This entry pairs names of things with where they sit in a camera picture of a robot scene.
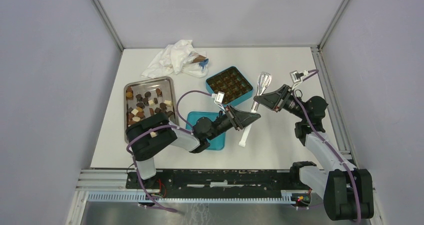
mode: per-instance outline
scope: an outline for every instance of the wire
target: wire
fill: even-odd
[[[296,92],[300,92],[300,96],[299,96],[300,98],[304,96],[304,93],[301,90],[297,89]]]
[[[134,138],[127,146],[126,146],[126,151],[132,155],[132,161],[134,163],[135,166],[135,171],[137,173],[137,178],[138,178],[138,182],[140,183],[141,189],[143,189],[143,192],[147,195],[147,197],[154,203],[156,204],[156,206],[144,206],[145,208],[149,208],[149,209],[160,209],[160,210],[165,210],[171,213],[177,213],[178,210],[174,209],[174,208],[170,208],[170,207],[164,207],[161,204],[159,204],[146,190],[145,185],[143,184],[143,180],[142,180],[142,176],[140,175],[140,171],[137,167],[137,163],[136,163],[136,157],[134,156],[134,153],[130,150],[131,146],[137,142],[138,140],[140,140],[141,138],[143,138],[144,136],[149,135],[151,132],[155,132],[157,130],[160,129],[167,129],[167,128],[173,128],[173,129],[178,129],[181,130],[185,133],[188,134],[192,134],[191,131],[183,129],[179,126],[175,126],[175,125],[162,125],[162,126],[157,126],[155,128],[152,128],[146,132],[143,132],[141,135],[137,136],[136,138]]]
[[[160,179],[158,179],[158,181],[159,181],[159,190],[162,191],[161,189],[162,186],[163,186],[163,189],[165,190],[165,193],[163,194],[163,197],[165,197],[167,195],[167,187]]]
[[[183,120],[186,124],[188,124],[189,126],[190,126],[190,128],[191,128],[191,130],[193,130],[193,125],[191,124],[191,123],[189,123],[189,121],[187,121],[187,120],[185,120],[184,119],[184,117],[183,116],[181,116],[181,114],[180,114],[180,112],[179,112],[179,110],[178,110],[178,105],[180,104],[180,102],[181,102],[181,99],[183,99],[187,94],[191,94],[191,93],[200,93],[200,94],[204,94],[204,95],[208,95],[208,96],[212,96],[212,94],[210,94],[210,93],[207,93],[207,92],[204,92],[204,91],[199,91],[199,90],[191,90],[191,91],[188,91],[188,92],[186,92],[186,93],[184,93],[179,99],[178,99],[178,102],[176,102],[176,108],[175,108],[175,110],[176,110],[176,114],[178,115],[178,117],[181,119],[181,120]]]
[[[126,169],[126,174],[128,175],[128,169],[130,169],[131,168],[131,166],[133,166],[134,165],[134,163],[132,163],[131,165],[129,165],[128,166],[128,168]]]
[[[309,204],[311,204],[311,203],[306,203],[306,202],[304,202],[304,201],[302,201],[302,200],[299,200],[299,202],[301,202],[301,203],[305,204],[306,206],[309,206]]]
[[[309,75],[308,77],[306,77],[303,81],[309,79],[310,77],[312,77],[313,75],[318,73],[318,69],[314,69],[314,70],[310,70],[309,72],[312,72],[311,75]],[[315,129],[315,127],[312,125],[311,119],[308,116],[308,112],[306,111],[305,107],[303,106],[303,104],[298,100],[298,98],[296,97],[296,93],[293,90],[292,91],[294,100],[299,104],[300,108],[302,109],[305,118],[309,124],[309,127],[312,129],[312,131],[316,134],[316,136],[323,142],[325,143],[325,145],[327,145],[327,147],[332,151],[332,153],[337,157],[338,161],[342,163],[343,167],[346,169],[347,174],[349,175],[350,178],[350,182],[352,183],[352,188],[353,188],[353,195],[355,197],[355,203],[356,203],[356,223],[359,224],[361,222],[361,205],[359,203],[359,196],[358,196],[358,189],[357,189],[357,185],[355,183],[355,179],[354,179],[354,175],[352,174],[351,170],[349,169],[348,165],[346,165],[346,163],[344,163],[343,158],[337,153],[336,149],[328,142],[326,141],[326,139],[321,136],[318,131]]]
[[[132,160],[134,161],[134,163],[136,163],[136,158],[134,156],[132,156]],[[174,209],[174,208],[170,208],[170,207],[165,207],[162,206],[159,202],[157,202],[146,190],[145,185],[143,184],[143,180],[142,180],[142,176],[140,175],[140,171],[138,169],[136,169],[137,171],[137,178],[138,178],[138,182],[140,183],[141,189],[143,189],[144,193],[147,195],[147,197],[154,203],[156,204],[156,206],[145,206],[145,208],[149,208],[149,209],[160,209],[160,210],[165,210],[171,213],[177,213],[178,210]]]

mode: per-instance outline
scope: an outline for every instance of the white table surface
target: white table surface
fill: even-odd
[[[123,99],[124,86],[145,80],[140,77],[160,49],[125,49],[119,64],[112,92],[110,94],[103,124],[98,136],[92,168],[127,168],[132,164],[126,151],[124,140]],[[283,84],[292,85],[289,72],[315,69],[310,48],[307,47],[268,47],[268,48],[197,48],[205,51],[209,58],[209,73],[204,78],[180,73],[172,74],[177,99],[190,90],[206,92],[206,78],[230,67],[236,66],[253,85],[260,72],[272,74],[272,82],[266,92],[272,92]],[[314,76],[298,87],[303,92],[303,100],[312,96],[323,97],[318,76]],[[237,106],[250,111],[253,99]],[[213,100],[200,93],[191,93],[180,103],[179,111],[187,117],[191,111],[218,112]],[[221,151],[205,150],[192,154],[179,147],[168,146],[156,156],[154,161],[158,169],[288,169],[293,162],[318,161],[296,138],[294,128],[299,118],[282,110],[275,113],[259,106],[262,116],[255,121],[250,130],[246,147],[238,146],[241,131],[231,129],[226,132],[225,147]],[[322,120],[333,145],[336,147],[333,127],[327,116]]]

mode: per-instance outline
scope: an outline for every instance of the metal tray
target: metal tray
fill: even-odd
[[[126,92],[127,92],[127,88],[131,87],[132,89],[132,99],[127,99],[126,98]],[[162,91],[162,97],[158,97],[156,94],[156,89],[160,89]],[[133,108],[135,109],[137,107],[137,99],[136,99],[136,95],[137,94],[141,94],[144,98],[145,93],[146,92],[151,92],[151,99],[157,98],[158,103],[154,104],[152,106],[146,106],[143,110],[144,112],[144,116],[146,118],[150,117],[150,112],[149,112],[149,108],[152,109],[156,109],[159,107],[160,103],[163,103],[165,100],[168,101],[172,101],[172,106],[168,107],[167,111],[172,111],[173,115],[169,118],[169,120],[171,122],[173,122],[176,125],[179,125],[178,122],[178,118],[176,115],[176,110],[175,110],[175,106],[176,106],[176,98],[175,98],[175,91],[174,91],[174,82],[173,80],[168,77],[168,76],[163,76],[163,77],[159,77],[159,78],[153,78],[153,79],[149,79],[149,80],[144,80],[144,81],[138,81],[138,82],[132,82],[127,84],[124,88],[123,88],[123,107],[124,107],[124,114],[123,114],[123,119],[124,119],[124,133],[125,130],[128,128],[128,108]]]

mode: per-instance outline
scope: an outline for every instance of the milk chocolate piece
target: milk chocolate piece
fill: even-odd
[[[166,115],[168,116],[168,118],[170,118],[174,115],[174,113],[172,111],[167,111]]]
[[[141,101],[142,101],[142,99],[143,99],[143,97],[142,97],[142,95],[141,95],[141,94],[137,94],[137,95],[135,95],[135,98],[137,99],[137,102],[141,102]]]
[[[159,104],[159,107],[160,107],[160,109],[162,109],[162,110],[166,110],[166,109],[167,109],[167,105],[166,105],[165,103],[163,103],[163,102],[161,102],[161,103]]]
[[[160,88],[156,88],[156,94],[158,97],[162,97],[162,91]]]
[[[139,118],[144,118],[145,117],[145,113],[144,112],[142,112],[142,111],[139,111],[139,112],[137,112],[137,117],[139,117]]]

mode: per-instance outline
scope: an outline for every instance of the blue object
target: blue object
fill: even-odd
[[[231,74],[233,74],[232,77],[229,77],[227,80],[224,80],[225,77],[231,76]],[[228,83],[230,83],[231,81],[233,81],[233,83],[234,81],[240,81],[241,84],[240,85],[235,84],[235,86],[234,85],[229,86]],[[240,90],[244,89],[244,92],[236,96],[234,100],[231,100],[230,102],[226,102],[226,98],[230,98],[232,95],[229,95],[228,92],[223,91],[223,89],[220,86],[224,86],[225,88],[229,87],[229,89],[234,89],[236,87]],[[235,66],[230,66],[229,68],[223,71],[220,71],[217,74],[206,79],[206,90],[210,94],[215,94],[218,91],[224,92],[225,93],[224,102],[222,103],[222,105],[224,106],[231,104],[232,106],[235,107],[241,104],[242,102],[248,100],[253,95],[252,84],[245,78],[245,76],[243,76],[243,74]]]
[[[187,116],[187,121],[194,126],[201,117],[207,117],[213,122],[215,121],[215,119],[217,119],[218,113],[207,111],[191,111]],[[186,124],[185,129],[191,130],[192,128],[188,124]],[[225,132],[215,137],[214,139],[208,141],[210,143],[210,146],[206,148],[207,150],[222,150],[225,146]]]

